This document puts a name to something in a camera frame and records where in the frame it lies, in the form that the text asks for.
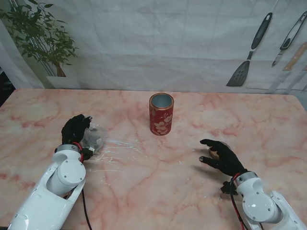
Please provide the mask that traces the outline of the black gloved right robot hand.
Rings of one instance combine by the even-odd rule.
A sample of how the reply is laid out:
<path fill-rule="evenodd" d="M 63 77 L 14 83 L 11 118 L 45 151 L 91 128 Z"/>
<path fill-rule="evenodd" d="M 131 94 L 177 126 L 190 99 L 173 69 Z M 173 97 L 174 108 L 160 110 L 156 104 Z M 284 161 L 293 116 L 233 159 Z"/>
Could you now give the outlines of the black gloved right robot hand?
<path fill-rule="evenodd" d="M 239 161 L 236 154 L 224 143 L 211 139 L 203 139 L 200 143 L 208 146 L 210 150 L 215 151 L 219 156 L 219 159 L 201 156 L 199 157 L 200 162 L 218 169 L 231 177 L 234 177 L 238 173 L 246 173 L 248 171 Z"/>

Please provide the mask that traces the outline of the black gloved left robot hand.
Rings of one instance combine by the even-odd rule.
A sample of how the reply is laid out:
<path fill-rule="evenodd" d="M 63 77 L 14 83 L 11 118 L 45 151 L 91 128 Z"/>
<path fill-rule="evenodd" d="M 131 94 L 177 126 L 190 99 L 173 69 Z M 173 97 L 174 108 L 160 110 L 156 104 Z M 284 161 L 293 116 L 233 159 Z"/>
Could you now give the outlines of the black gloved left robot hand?
<path fill-rule="evenodd" d="M 85 117 L 82 114 L 69 119 L 61 130 L 62 144 L 80 143 L 91 121 L 91 116 Z"/>

